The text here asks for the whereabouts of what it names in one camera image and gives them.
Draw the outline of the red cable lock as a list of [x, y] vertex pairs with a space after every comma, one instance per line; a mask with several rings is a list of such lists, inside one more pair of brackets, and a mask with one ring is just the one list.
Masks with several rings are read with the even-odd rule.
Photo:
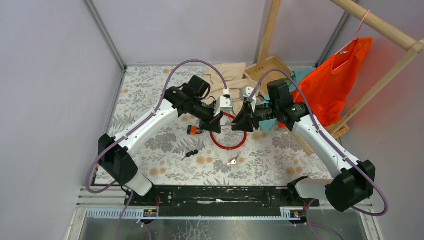
[[[235, 118], [230, 113], [223, 113], [224, 120], [223, 125], [229, 125], [232, 123], [232, 120]], [[222, 129], [221, 133], [209, 132], [209, 136], [212, 142], [220, 149], [223, 150], [236, 150], [242, 147], [248, 137], [248, 133], [245, 131], [232, 131], [231, 129]]]

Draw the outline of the small black key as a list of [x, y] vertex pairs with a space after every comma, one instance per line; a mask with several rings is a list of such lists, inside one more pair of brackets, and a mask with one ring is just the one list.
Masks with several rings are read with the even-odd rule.
[[185, 156], [181, 159], [181, 161], [183, 161], [184, 159], [190, 158], [192, 156], [195, 156], [199, 153], [199, 151], [197, 149], [189, 151], [185, 154]]

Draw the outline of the silver key pair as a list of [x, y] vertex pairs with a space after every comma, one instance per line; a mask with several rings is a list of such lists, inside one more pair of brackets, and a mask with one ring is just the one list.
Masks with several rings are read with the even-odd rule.
[[228, 161], [227, 165], [228, 166], [234, 166], [234, 165], [236, 165], [237, 164], [237, 160], [238, 160], [239, 157], [240, 157], [239, 155], [237, 155], [236, 157], [233, 157], [232, 159], [230, 159]]

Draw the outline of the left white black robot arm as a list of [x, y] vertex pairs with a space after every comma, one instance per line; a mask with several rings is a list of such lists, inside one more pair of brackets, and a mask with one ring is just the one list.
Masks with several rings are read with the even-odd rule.
[[213, 104], [202, 102], [203, 95], [211, 89], [209, 83], [193, 76], [188, 83], [170, 87], [158, 108], [133, 123], [129, 129], [111, 137], [104, 134], [98, 141], [99, 165], [121, 186], [136, 193], [136, 199], [144, 206], [155, 200], [153, 183], [144, 176], [134, 161], [135, 155], [157, 131], [178, 119], [190, 114], [200, 121], [199, 128], [213, 133], [221, 133], [222, 112], [215, 111]]

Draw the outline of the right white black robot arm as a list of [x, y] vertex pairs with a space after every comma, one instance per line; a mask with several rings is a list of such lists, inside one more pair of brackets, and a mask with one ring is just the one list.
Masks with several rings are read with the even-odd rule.
[[289, 183], [287, 201], [293, 206], [306, 199], [328, 201], [336, 210], [344, 212], [374, 193], [372, 182], [376, 168], [369, 161], [360, 161], [345, 150], [303, 102], [295, 103], [288, 84], [281, 80], [267, 84], [269, 102], [256, 104], [254, 88], [243, 87], [243, 102], [231, 123], [233, 131], [253, 132], [263, 120], [278, 120], [288, 130], [304, 140], [328, 169], [331, 179], [300, 177]]

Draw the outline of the floral patterned mat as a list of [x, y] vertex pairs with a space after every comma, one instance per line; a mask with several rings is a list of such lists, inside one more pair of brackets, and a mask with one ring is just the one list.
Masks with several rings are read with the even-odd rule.
[[[156, 106], [172, 70], [170, 66], [127, 68], [108, 132], [111, 136]], [[197, 118], [184, 114], [159, 130], [134, 157], [141, 173], [156, 185], [284, 186], [302, 176], [331, 178], [322, 161], [306, 154], [285, 128], [248, 133], [242, 147], [224, 150], [208, 132], [187, 134], [189, 125], [198, 124]], [[199, 153], [182, 161], [194, 150]], [[227, 165], [236, 156], [237, 164]]]

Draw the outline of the beige crumpled cloth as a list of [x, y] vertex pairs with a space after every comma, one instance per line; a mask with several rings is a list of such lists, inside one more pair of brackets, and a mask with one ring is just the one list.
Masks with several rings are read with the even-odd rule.
[[[240, 90], [243, 87], [255, 88], [257, 81], [244, 77], [247, 64], [241, 63], [223, 63], [214, 65], [214, 67], [221, 73], [229, 88], [230, 97], [233, 99], [233, 113], [237, 115], [242, 108], [242, 101], [240, 100]], [[214, 99], [223, 96], [224, 84], [219, 75], [211, 68], [206, 67], [202, 71], [204, 81], [210, 84], [209, 96], [203, 101], [206, 104], [211, 104]]]

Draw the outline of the wooden clothes rack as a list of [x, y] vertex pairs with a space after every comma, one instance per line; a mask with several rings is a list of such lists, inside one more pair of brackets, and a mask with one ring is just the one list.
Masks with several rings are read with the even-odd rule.
[[[356, 0], [335, 0], [335, 5], [361, 21], [367, 10], [358, 4]], [[279, 14], [281, 1], [272, 0], [266, 10], [266, 21], [264, 31], [261, 37], [257, 62], [246, 68], [244, 76], [258, 81], [265, 76], [266, 71], [274, 68], [282, 68], [288, 70], [288, 66], [283, 63], [277, 56], [269, 55], [269, 49], [272, 42], [272, 37]], [[391, 82], [407, 65], [409, 65], [423, 50], [424, 41], [415, 40], [396, 27], [382, 20], [373, 13], [369, 13], [364, 24], [384, 36], [386, 39], [402, 48], [406, 53], [400, 60], [380, 79], [373, 87], [341, 118], [340, 121], [327, 127], [327, 130], [333, 137], [340, 138], [346, 134], [350, 128], [347, 125], [367, 103], [369, 103], [388, 83]]]

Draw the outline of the teal t-shirt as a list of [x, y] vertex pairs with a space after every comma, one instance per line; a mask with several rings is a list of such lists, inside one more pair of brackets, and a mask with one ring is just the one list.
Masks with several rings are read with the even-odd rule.
[[[310, 73], [312, 73], [316, 68], [312, 67], [312, 66], [305, 66], [305, 67], [295, 67], [292, 70], [291, 73], [291, 78], [296, 82], [296, 84], [298, 86], [300, 86], [300, 83], [302, 80], [304, 80], [304, 78], [306, 78]], [[288, 88], [290, 93], [294, 93], [296, 91], [295, 86], [293, 85], [293, 83], [288, 80]], [[277, 124], [277, 120], [276, 119], [271, 119], [271, 120], [264, 120], [264, 121], [260, 121], [259, 122], [259, 126], [261, 127], [261, 129], [264, 132], [269, 132], [271, 130], [271, 128]]]

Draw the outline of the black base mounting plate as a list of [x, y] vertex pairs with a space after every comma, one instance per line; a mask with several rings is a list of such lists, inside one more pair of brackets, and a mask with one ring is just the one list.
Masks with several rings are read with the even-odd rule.
[[320, 205], [301, 198], [291, 186], [155, 185], [144, 196], [125, 193], [125, 204], [152, 207], [159, 217], [280, 217], [283, 208], [302, 211], [309, 203]]

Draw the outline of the orange t-shirt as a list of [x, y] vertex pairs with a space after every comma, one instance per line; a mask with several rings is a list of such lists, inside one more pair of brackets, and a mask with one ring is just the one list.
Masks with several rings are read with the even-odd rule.
[[341, 119], [340, 113], [373, 40], [372, 37], [360, 37], [351, 41], [298, 84], [313, 114], [324, 127]]

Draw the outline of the pink clothes hanger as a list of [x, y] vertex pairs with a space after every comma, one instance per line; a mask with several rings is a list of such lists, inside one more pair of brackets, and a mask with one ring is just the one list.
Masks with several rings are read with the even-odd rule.
[[347, 53], [347, 51], [345, 50], [345, 48], [346, 48], [347, 46], [349, 46], [351, 43], [353, 43], [354, 41], [356, 41], [356, 40], [358, 39], [359, 32], [360, 32], [360, 30], [361, 30], [361, 28], [362, 28], [362, 26], [363, 26], [363, 24], [364, 24], [364, 22], [365, 22], [365, 19], [367, 18], [368, 14], [369, 14], [370, 12], [371, 12], [371, 11], [370, 11], [370, 10], [368, 10], [368, 11], [365, 13], [364, 17], [361, 19], [361, 21], [360, 21], [360, 23], [359, 23], [358, 27], [356, 28], [355, 34], [353, 35], [353, 37], [352, 37], [352, 39], [351, 39], [351, 41], [350, 41], [350, 42], [348, 42], [348, 43], [347, 43], [344, 47], [342, 47], [342, 48], [341, 48], [338, 52], [336, 52], [336, 53], [335, 53], [335, 55], [343, 55], [343, 54], [346, 54], [346, 53]]

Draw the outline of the right aluminium frame rail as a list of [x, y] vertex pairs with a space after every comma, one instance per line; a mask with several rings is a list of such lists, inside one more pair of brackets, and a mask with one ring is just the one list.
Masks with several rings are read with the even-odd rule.
[[318, 61], [315, 63], [316, 67], [319, 67], [320, 65], [322, 65], [325, 62], [325, 60], [328, 58], [328, 56], [330, 55], [337, 39], [339, 38], [339, 35], [341, 34], [342, 30], [344, 29], [344, 26], [347, 23], [347, 21], [349, 20], [349, 18], [350, 18], [350, 14], [347, 11], [345, 11], [342, 14], [342, 16], [341, 16], [338, 24], [336, 25], [333, 33], [331, 34], [331, 36], [330, 36], [326, 46], [324, 47], [324, 50], [321, 53]]

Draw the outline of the aluminium frame rail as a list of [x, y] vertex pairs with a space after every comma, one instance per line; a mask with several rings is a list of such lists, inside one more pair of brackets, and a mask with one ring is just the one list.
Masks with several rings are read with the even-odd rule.
[[331, 34], [331, 36], [330, 36], [326, 46], [324, 47], [324, 50], [321, 53], [318, 61], [315, 63], [316, 67], [319, 67], [320, 65], [322, 65], [325, 62], [325, 60], [328, 58], [328, 56], [330, 55], [337, 39], [339, 38], [339, 35], [341, 34], [342, 30], [344, 29], [344, 26], [347, 23], [347, 21], [349, 20], [349, 18], [350, 18], [350, 14], [347, 11], [345, 11], [342, 14], [342, 16], [341, 16], [338, 24], [336, 25], [333, 33]]
[[109, 51], [111, 52], [114, 60], [118, 64], [119, 68], [122, 71], [125, 71], [127, 69], [127, 65], [125, 61], [123, 60], [121, 54], [119, 53], [119, 50], [116, 46], [116, 44], [113, 41], [112, 36], [110, 35], [104, 21], [102, 20], [102, 17], [94, 3], [93, 0], [82, 0], [85, 7], [87, 8], [88, 13], [90, 14], [94, 24], [96, 25], [97, 29], [99, 30], [100, 35], [102, 36], [103, 40], [105, 41], [106, 46], [108, 47]]

